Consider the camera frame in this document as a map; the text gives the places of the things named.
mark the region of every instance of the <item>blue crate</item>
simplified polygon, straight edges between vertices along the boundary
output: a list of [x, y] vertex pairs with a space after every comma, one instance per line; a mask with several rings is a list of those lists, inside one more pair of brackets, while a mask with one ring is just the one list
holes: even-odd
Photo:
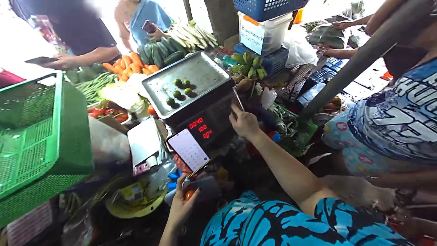
[[305, 7], [308, 0], [234, 0], [234, 6], [252, 19], [263, 22]]
[[[234, 53], [244, 54], [246, 51], [250, 51], [254, 56], [259, 56], [244, 44], [238, 43], [234, 47]], [[267, 72], [266, 78], [271, 78], [276, 74], [280, 73], [285, 68], [285, 63], [288, 58], [288, 49], [281, 47], [277, 51], [271, 53], [270, 55], [263, 57], [263, 67]]]

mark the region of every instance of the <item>cucumber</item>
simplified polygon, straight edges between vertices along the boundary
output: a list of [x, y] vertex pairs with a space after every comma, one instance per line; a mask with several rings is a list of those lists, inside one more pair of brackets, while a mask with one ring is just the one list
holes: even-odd
[[182, 51], [176, 51], [174, 53], [172, 53], [171, 55], [167, 56], [167, 58], [164, 60], [165, 65], [170, 65], [173, 64], [177, 61], [179, 61], [180, 59], [182, 59], [184, 57], [184, 53], [182, 53]]
[[152, 58], [152, 45], [151, 44], [144, 45], [144, 53], [146, 53], [146, 57], [150, 61], [149, 65], [154, 65], [155, 62], [153, 61], [153, 58]]
[[170, 42], [170, 44], [172, 44], [178, 51], [182, 51], [184, 53], [184, 56], [186, 54], [188, 54], [187, 50], [180, 45], [180, 43], [176, 42], [176, 40], [174, 40], [173, 38], [168, 38], [168, 41]]
[[152, 46], [152, 58], [159, 69], [163, 69], [165, 67], [164, 60], [162, 59], [158, 46], [156, 45]]
[[151, 65], [150, 64], [150, 59], [146, 56], [146, 53], [144, 52], [144, 46], [139, 45], [137, 52], [139, 54], [139, 58], [141, 58], [141, 61], [147, 65]]
[[165, 37], [161, 38], [161, 43], [168, 49], [170, 54], [173, 54], [177, 51], [176, 47], [174, 47], [169, 41], [168, 39], [166, 39]]
[[161, 42], [157, 42], [156, 45], [158, 46], [158, 48], [162, 51], [162, 53], [164, 54], [163, 59], [165, 59], [168, 55], [170, 55], [168, 49], [165, 47], [165, 45], [163, 45]]

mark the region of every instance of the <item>handwritten sign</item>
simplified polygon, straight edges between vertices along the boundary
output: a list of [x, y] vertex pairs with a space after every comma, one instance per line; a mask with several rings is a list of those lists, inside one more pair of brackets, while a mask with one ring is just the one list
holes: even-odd
[[264, 32], [262, 27], [241, 19], [240, 42], [260, 55], [263, 50]]

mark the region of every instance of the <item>white plastic bag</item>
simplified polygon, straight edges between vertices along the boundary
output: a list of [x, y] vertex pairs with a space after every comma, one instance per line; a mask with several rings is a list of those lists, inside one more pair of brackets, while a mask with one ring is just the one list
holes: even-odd
[[317, 65], [317, 50], [308, 43], [305, 38], [305, 29], [300, 26], [293, 26], [287, 30], [284, 38], [284, 46], [288, 49], [286, 68], [304, 64]]

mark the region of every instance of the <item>phone screen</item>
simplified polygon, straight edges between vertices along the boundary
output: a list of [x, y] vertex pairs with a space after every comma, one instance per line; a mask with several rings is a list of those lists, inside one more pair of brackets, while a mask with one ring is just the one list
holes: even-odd
[[193, 172], [209, 161], [209, 157], [188, 129], [169, 138], [168, 143]]

